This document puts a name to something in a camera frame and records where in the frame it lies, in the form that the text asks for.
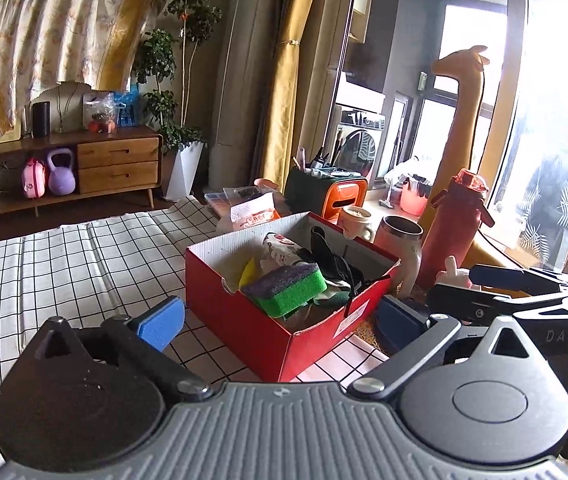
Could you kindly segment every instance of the cardboard box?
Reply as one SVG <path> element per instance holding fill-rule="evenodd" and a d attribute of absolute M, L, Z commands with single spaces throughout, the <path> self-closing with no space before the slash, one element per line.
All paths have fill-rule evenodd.
<path fill-rule="evenodd" d="M 342 230 L 312 213 L 300 213 L 253 228 L 211 238 L 186 251 L 186 298 L 190 309 L 263 381 L 290 381 L 349 335 L 378 304 L 388 280 L 371 285 L 349 309 L 323 322 L 289 333 L 237 290 L 242 270 L 262 254 L 262 241 L 277 232 L 310 247 L 314 226 L 321 226 L 333 252 L 359 268 L 366 279 L 391 275 L 394 261 L 361 238 L 347 240 Z"/>

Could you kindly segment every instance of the dark floor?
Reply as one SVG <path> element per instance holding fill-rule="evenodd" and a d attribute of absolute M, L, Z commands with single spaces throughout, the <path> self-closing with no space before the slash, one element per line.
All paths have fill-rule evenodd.
<path fill-rule="evenodd" d="M 162 200 L 158 194 L 154 198 L 154 209 L 165 209 L 173 205 L 172 202 Z M 146 192 L 131 191 L 43 206 L 40 207 L 39 217 L 35 216 L 32 209 L 7 213 L 0 215 L 0 240 L 26 236 L 63 224 L 90 222 L 109 216 L 150 210 Z"/>

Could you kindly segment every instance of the gray ribbed surface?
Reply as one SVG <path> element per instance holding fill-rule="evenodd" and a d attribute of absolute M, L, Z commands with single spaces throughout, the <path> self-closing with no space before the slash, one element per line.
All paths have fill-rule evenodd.
<path fill-rule="evenodd" d="M 337 383 L 230 383 L 209 402 L 174 408 L 158 436 L 117 465 L 74 475 L 40 473 L 12 463 L 0 470 L 0 480 L 61 478 L 560 480 L 568 476 L 551 462 L 514 474 L 481 472 L 432 457 L 405 436 L 387 406 L 349 399 Z"/>

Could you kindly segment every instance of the white label on box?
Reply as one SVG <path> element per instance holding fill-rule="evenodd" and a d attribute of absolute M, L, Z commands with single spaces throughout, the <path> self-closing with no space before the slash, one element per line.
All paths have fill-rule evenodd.
<path fill-rule="evenodd" d="M 366 300 L 364 303 L 362 303 L 362 305 L 360 305 L 360 307 L 355 312 L 351 312 L 349 314 L 349 317 L 345 318 L 340 323 L 339 327 L 337 327 L 337 331 L 335 332 L 335 335 L 333 336 L 333 339 L 335 339 L 338 336 L 338 334 L 340 334 L 343 330 L 345 330 L 357 318 L 359 318 L 362 314 L 364 314 L 364 311 L 366 310 L 366 306 L 368 305 L 369 301 L 370 300 Z"/>

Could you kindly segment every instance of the kettlebell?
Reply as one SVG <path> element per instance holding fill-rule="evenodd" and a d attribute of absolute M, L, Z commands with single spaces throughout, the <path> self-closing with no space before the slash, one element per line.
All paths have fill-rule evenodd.
<path fill-rule="evenodd" d="M 67 166 L 56 166 L 53 164 L 53 156 L 68 155 L 69 161 Z M 73 174 L 73 165 L 75 163 L 75 155 L 68 148 L 57 148 L 51 150 L 46 155 L 46 163 L 50 174 L 48 176 L 48 188 L 54 195 L 68 195 L 75 191 L 75 175 Z"/>

